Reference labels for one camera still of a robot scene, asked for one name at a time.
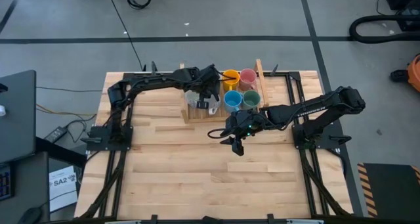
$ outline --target yellow cup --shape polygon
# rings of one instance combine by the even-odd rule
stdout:
[[[227,79],[223,81],[223,89],[225,92],[229,91],[229,90],[236,90],[236,87],[239,84],[239,79],[240,79],[240,75],[236,70],[227,70],[225,72],[223,72],[223,77],[222,79]]]

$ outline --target white paper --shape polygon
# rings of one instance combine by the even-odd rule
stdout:
[[[51,172],[50,180],[50,212],[77,202],[77,177],[73,166]]]

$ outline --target wooden table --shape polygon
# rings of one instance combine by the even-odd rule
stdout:
[[[122,72],[107,74],[96,124],[102,125],[110,115],[106,90],[122,77]],[[306,100],[322,94],[316,71],[302,71],[301,80]],[[284,78],[266,78],[266,85],[270,105],[289,104]],[[310,217],[299,152],[290,129],[247,138],[245,155],[239,157],[230,146],[206,135],[224,123],[184,123],[177,89],[141,93],[135,101],[132,125],[133,146],[125,163],[118,219],[150,219],[152,214],[159,219],[201,219],[205,215],[266,219],[268,213],[275,218]],[[75,216],[84,213],[102,189],[108,155],[100,152],[86,165]],[[352,212],[340,160],[324,150],[318,150],[318,159],[325,186]],[[318,191],[312,186],[321,213]],[[110,194],[107,215],[114,191]]]

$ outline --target cup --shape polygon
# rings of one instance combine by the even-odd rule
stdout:
[[[200,100],[200,94],[187,91],[185,93],[185,99],[192,108],[197,108],[197,102]],[[217,109],[221,106],[221,102],[216,101],[215,96],[211,95],[210,99],[204,99],[204,101],[209,102],[209,115],[214,115],[217,112]]]
[[[239,110],[242,103],[242,94],[238,91],[231,90],[224,94],[224,109],[228,112],[235,112]]]
[[[248,109],[256,110],[258,104],[261,101],[261,97],[260,97],[260,95],[257,91],[248,90],[243,94],[242,101],[243,101],[242,109],[244,109],[244,110],[248,110]]]
[[[257,88],[257,73],[252,69],[243,69],[240,74],[239,88],[242,91]]]
[[[238,74],[236,70],[227,70],[223,72],[222,79],[223,79],[223,89],[225,92],[227,92],[229,90],[236,90],[236,87],[239,84],[240,75]]]

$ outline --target pink cup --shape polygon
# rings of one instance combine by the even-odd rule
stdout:
[[[252,69],[243,69],[240,74],[239,88],[242,91],[256,90],[257,88],[257,73]]]

